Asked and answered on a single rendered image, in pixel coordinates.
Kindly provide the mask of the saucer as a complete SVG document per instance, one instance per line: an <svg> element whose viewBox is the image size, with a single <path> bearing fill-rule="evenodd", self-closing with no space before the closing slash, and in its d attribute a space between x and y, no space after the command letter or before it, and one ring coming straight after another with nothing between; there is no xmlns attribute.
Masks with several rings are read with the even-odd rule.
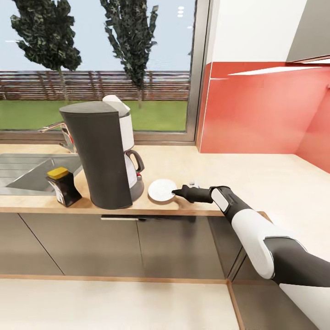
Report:
<svg viewBox="0 0 330 330"><path fill-rule="evenodd" d="M148 194L156 201L167 201L176 195L172 193L176 189L177 187L172 180L162 178L150 184Z"/></svg>

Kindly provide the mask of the bottle of coffee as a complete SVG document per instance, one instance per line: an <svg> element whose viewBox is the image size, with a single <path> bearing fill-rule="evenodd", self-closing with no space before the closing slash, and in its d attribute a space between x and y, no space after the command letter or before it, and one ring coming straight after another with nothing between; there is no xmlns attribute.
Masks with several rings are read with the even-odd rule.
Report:
<svg viewBox="0 0 330 330"><path fill-rule="evenodd" d="M76 176L75 176L76 177ZM48 172L46 180L56 191L58 203L70 207L72 203L82 198L82 194L74 186L73 173L66 168L59 167Z"/></svg>

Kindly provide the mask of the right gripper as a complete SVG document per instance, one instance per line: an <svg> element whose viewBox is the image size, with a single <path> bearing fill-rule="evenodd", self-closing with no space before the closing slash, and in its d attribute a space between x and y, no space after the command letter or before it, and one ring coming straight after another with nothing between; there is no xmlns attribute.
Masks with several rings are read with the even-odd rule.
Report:
<svg viewBox="0 0 330 330"><path fill-rule="evenodd" d="M182 185L181 189L173 190L172 193L180 195L189 202L201 202L200 192L201 188L190 188L188 185Z"/></svg>

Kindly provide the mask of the paper coffee filter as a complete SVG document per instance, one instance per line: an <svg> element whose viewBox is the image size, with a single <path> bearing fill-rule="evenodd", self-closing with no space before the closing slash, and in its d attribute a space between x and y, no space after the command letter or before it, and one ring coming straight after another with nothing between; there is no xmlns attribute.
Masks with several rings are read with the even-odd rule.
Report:
<svg viewBox="0 0 330 330"><path fill-rule="evenodd" d="M114 109L116 109L119 112L120 118L122 118L130 110L130 108L122 103L115 95L105 96L103 98L103 102L111 105Z"/></svg>

